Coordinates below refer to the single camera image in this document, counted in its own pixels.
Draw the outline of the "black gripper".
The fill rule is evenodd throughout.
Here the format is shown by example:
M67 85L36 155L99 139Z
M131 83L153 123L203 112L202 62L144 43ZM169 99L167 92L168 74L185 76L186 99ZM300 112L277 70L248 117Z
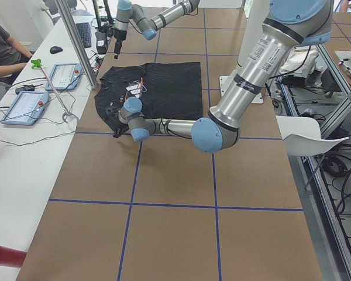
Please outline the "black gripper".
M122 136L125 132L129 130L129 127L127 124L121 124L117 125L115 129L113 130L113 137L114 138L119 138Z
M114 38L116 39L115 46L121 46L126 40L126 30L114 29ZM119 50L115 47L114 49L114 59L118 59Z

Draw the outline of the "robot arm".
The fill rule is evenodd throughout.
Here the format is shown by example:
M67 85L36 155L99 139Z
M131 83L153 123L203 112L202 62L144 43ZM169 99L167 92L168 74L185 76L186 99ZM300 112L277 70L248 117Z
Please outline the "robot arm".
M146 40L152 40L157 31L164 28L176 19L195 11L199 1L180 1L171 8L148 19L141 6L132 4L131 1L118 1L113 36L116 39L114 47L114 59L118 59L121 53L122 43L126 40L129 21L133 19L136 26Z
M128 98L116 114L116 134L129 131L135 141L151 134L190 138L202 152L215 153L233 146L240 136L240 118L285 55L297 46L325 43L331 35L332 1L270 1L262 33L242 67L232 72L229 86L208 115L195 121L146 119L142 102Z

